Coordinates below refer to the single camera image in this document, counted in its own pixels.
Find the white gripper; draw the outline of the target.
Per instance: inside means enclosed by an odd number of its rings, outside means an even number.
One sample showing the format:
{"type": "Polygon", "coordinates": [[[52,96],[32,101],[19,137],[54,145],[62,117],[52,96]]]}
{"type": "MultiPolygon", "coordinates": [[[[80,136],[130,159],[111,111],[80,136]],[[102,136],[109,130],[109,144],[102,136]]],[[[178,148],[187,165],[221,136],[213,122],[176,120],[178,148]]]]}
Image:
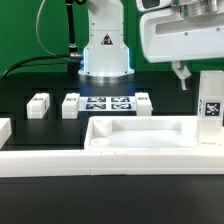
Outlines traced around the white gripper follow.
{"type": "Polygon", "coordinates": [[[191,18],[183,18],[177,8],[146,13],[140,38],[144,57],[150,63],[173,61],[172,70],[187,90],[192,74],[183,61],[224,57],[224,7],[191,18]]]}

